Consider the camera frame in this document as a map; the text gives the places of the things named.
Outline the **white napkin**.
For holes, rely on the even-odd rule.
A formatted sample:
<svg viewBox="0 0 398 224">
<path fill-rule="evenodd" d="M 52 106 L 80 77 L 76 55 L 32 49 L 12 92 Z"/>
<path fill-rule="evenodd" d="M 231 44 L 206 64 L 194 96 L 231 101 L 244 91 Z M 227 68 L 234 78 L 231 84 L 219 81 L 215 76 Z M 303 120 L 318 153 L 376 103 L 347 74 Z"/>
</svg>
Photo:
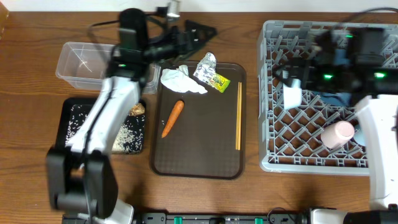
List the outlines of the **white napkin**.
<svg viewBox="0 0 398 224">
<path fill-rule="evenodd" d="M 160 82 L 169 90 L 177 93 L 190 91 L 192 93 L 205 94 L 208 92 L 203 86 L 189 77 L 187 65 L 180 65 L 177 69 L 163 69 Z"/>
</svg>

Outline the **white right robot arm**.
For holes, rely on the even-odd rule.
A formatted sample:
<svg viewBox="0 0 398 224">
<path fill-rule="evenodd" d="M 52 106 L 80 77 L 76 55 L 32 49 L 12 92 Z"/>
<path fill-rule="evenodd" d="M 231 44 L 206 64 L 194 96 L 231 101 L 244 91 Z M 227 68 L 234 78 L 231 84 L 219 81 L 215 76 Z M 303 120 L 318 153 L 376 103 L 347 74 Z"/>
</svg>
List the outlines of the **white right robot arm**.
<svg viewBox="0 0 398 224">
<path fill-rule="evenodd" d="M 369 210 L 344 212 L 311 208 L 298 223 L 397 223 L 397 69 L 384 68 L 385 30 L 362 27 L 346 38 L 346 65 L 335 63 L 332 31 L 315 38 L 321 51 L 315 59 L 293 58 L 274 72 L 283 84 L 300 81 L 304 90 L 350 93 L 368 154 Z"/>
</svg>

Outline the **light blue cup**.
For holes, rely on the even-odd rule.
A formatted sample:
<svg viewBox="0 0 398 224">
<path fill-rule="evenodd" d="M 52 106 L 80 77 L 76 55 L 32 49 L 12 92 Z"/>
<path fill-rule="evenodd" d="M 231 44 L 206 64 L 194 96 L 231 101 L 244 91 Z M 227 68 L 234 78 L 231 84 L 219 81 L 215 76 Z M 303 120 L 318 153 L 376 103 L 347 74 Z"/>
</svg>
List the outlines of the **light blue cup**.
<svg viewBox="0 0 398 224">
<path fill-rule="evenodd" d="M 361 146 L 365 146 L 366 141 L 365 141 L 363 130 L 361 129 L 360 125 L 357 124 L 354 127 L 354 130 L 355 130 L 355 134 L 353 136 L 353 139 L 355 140 L 355 142 Z"/>
</svg>

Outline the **wooden chopstick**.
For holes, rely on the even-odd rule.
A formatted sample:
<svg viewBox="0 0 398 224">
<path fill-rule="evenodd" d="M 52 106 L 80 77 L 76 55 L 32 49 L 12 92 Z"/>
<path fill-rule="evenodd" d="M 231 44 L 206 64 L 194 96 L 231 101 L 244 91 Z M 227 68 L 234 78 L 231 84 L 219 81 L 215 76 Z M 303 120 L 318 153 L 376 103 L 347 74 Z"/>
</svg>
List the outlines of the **wooden chopstick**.
<svg viewBox="0 0 398 224">
<path fill-rule="evenodd" d="M 238 97 L 238 136 L 237 136 L 237 150 L 241 150 L 241 113 L 242 113 L 242 83 L 238 83 L 239 97 Z"/>
<path fill-rule="evenodd" d="M 236 150 L 237 150 L 237 136 L 238 136 L 238 97 L 239 97 L 239 93 L 237 92 L 237 110 L 236 110 Z"/>
</svg>

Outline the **orange carrot piece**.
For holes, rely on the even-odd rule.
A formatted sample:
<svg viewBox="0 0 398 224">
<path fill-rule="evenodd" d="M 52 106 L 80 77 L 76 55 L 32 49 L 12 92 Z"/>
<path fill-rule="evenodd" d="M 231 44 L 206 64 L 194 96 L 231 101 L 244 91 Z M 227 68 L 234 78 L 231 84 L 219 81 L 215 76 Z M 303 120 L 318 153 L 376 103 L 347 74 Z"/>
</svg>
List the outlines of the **orange carrot piece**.
<svg viewBox="0 0 398 224">
<path fill-rule="evenodd" d="M 171 113 L 170 113 L 167 123 L 164 127 L 164 130 L 162 131 L 161 138 L 165 138 L 168 135 L 168 133 L 174 126 L 176 120 L 178 119 L 180 113 L 182 112 L 184 106 L 185 106 L 185 103 L 182 100 L 178 100 L 174 104 L 174 107 L 171 110 Z"/>
</svg>

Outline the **dark blue plate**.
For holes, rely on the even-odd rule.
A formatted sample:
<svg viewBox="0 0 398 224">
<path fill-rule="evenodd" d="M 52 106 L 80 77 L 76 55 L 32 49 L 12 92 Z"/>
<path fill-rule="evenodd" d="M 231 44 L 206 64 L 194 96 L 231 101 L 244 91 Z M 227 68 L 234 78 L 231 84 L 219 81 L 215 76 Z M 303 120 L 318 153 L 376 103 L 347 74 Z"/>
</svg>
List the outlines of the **dark blue plate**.
<svg viewBox="0 0 398 224">
<path fill-rule="evenodd" d="M 345 49 L 335 50 L 334 65 L 348 65 L 349 60 L 346 58 Z M 351 93 L 320 93 L 321 100 L 333 106 L 348 107 L 351 99 Z"/>
</svg>

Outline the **brown food scrap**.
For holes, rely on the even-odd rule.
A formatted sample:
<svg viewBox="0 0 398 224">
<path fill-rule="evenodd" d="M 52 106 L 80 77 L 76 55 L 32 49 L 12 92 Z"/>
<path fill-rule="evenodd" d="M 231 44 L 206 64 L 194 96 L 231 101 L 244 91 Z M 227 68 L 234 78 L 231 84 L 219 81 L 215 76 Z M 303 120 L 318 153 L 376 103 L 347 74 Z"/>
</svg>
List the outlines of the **brown food scrap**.
<svg viewBox="0 0 398 224">
<path fill-rule="evenodd" d="M 129 110 L 129 116 L 139 116 L 146 112 L 146 109 L 142 103 L 137 103 Z"/>
</svg>

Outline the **light blue rice bowl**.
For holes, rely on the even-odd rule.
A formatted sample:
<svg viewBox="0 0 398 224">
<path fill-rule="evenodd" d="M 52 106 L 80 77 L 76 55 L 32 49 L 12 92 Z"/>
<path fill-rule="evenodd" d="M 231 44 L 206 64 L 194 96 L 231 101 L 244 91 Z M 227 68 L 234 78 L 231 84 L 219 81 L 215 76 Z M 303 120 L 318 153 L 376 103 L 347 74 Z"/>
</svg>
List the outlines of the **light blue rice bowl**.
<svg viewBox="0 0 398 224">
<path fill-rule="evenodd" d="M 302 103 L 302 89 L 301 81 L 299 79 L 292 80 L 292 86 L 283 84 L 283 100 L 284 109 L 289 110 L 296 108 Z"/>
</svg>

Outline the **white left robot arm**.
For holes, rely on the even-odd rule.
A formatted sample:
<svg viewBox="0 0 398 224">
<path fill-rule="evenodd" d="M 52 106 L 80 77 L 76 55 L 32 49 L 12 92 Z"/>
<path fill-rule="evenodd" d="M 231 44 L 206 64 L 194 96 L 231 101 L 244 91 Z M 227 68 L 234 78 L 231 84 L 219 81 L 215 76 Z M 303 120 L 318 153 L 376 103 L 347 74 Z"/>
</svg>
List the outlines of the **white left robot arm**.
<svg viewBox="0 0 398 224">
<path fill-rule="evenodd" d="M 118 198 L 110 155 L 130 109 L 139 102 L 152 63 L 189 58 L 216 36 L 214 27 L 185 21 L 170 6 L 153 13 L 120 12 L 119 43 L 104 58 L 100 94 L 85 122 L 66 144 L 52 146 L 45 158 L 52 208 L 77 213 L 87 223 L 131 223 L 132 205 Z"/>
</svg>

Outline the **yellow snack wrapper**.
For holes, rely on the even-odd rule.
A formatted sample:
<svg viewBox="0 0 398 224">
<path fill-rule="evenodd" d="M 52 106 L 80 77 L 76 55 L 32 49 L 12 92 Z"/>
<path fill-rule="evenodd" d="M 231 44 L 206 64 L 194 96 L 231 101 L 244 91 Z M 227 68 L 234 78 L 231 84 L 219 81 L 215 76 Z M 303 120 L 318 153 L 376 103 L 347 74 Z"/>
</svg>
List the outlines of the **yellow snack wrapper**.
<svg viewBox="0 0 398 224">
<path fill-rule="evenodd" d="M 225 78 L 224 76 L 218 73 L 215 73 L 210 78 L 210 85 L 215 89 L 217 89 L 220 93 L 224 93 L 224 91 L 229 86 L 230 82 L 231 81 L 229 79 Z"/>
</svg>

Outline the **aluminium foil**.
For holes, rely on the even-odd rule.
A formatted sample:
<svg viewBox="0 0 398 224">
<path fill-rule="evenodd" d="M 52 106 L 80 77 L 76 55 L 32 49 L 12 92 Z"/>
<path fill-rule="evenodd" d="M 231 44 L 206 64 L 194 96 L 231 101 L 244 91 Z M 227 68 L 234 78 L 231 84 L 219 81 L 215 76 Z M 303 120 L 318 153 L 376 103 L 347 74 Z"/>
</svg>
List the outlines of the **aluminium foil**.
<svg viewBox="0 0 398 224">
<path fill-rule="evenodd" d="M 198 63 L 193 75 L 197 77 L 200 81 L 208 82 L 215 74 L 215 70 L 216 57 L 213 53 L 208 52 Z"/>
</svg>

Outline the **pink cup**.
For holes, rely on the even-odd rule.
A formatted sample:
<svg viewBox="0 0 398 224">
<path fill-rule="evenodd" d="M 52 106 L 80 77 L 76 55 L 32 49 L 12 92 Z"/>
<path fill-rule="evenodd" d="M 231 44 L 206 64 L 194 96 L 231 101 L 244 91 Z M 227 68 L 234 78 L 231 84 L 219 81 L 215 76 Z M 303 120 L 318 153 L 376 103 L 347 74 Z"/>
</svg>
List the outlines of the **pink cup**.
<svg viewBox="0 0 398 224">
<path fill-rule="evenodd" d="M 334 149 L 347 143 L 354 136 L 354 126 L 347 121 L 339 121 L 327 126 L 321 133 L 322 143 Z"/>
</svg>

